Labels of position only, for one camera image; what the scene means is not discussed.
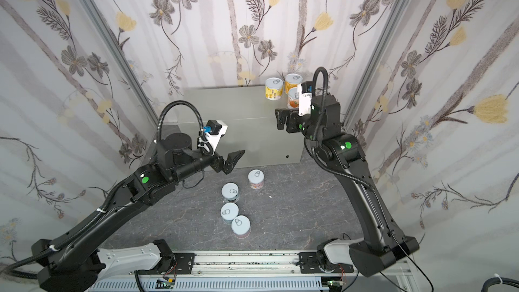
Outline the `orange persimmon label can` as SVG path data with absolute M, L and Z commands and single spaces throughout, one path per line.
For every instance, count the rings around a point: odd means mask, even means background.
M 287 107 L 292 110 L 298 109 L 300 106 L 300 99 L 299 99 L 300 95 L 298 92 L 298 88 L 297 87 L 290 88 L 287 96 L 288 96 Z

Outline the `yellow white label can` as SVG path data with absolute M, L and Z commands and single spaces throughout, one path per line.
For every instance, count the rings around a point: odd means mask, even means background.
M 280 78 L 271 77 L 265 82 L 265 97 L 268 100 L 279 100 L 284 93 L 284 82 Z

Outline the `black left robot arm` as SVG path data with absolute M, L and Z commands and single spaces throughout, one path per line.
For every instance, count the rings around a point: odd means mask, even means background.
M 167 113 L 180 105 L 188 107 L 197 119 L 196 148 L 185 133 L 162 135 Z M 204 123 L 193 104 L 183 100 L 169 103 L 159 115 L 156 150 L 150 162 L 116 184 L 100 207 L 80 224 L 56 239 L 37 241 L 31 257 L 7 266 L 1 274 L 36 280 L 45 291 L 86 291 L 109 269 L 99 247 L 120 227 L 207 167 L 225 174 L 233 171 L 245 151 L 223 158 L 216 152 L 218 144 L 211 142 L 223 136 L 224 124 L 217 120 Z

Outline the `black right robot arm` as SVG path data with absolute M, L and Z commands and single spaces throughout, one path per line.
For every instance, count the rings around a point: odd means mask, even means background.
M 304 111 L 276 109 L 277 127 L 300 132 L 309 155 L 333 174 L 345 190 L 360 222 L 363 239 L 349 247 L 354 267 L 365 277 L 381 273 L 418 251 L 416 238 L 407 236 L 394 221 L 370 174 L 366 154 L 354 135 L 343 132 L 340 103 L 328 93 L 328 72 L 316 69 L 302 89 L 310 95 Z

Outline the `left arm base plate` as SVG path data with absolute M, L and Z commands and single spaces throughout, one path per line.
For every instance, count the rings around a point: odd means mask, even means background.
M 195 265 L 195 253 L 175 253 L 162 257 L 158 270 L 160 274 L 190 275 Z

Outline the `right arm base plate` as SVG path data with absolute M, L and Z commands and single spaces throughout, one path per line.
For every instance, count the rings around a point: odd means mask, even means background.
M 299 260 L 295 263 L 301 274 L 349 274 L 354 272 L 350 264 L 334 264 L 327 260 L 321 251 L 304 251 L 298 254 Z

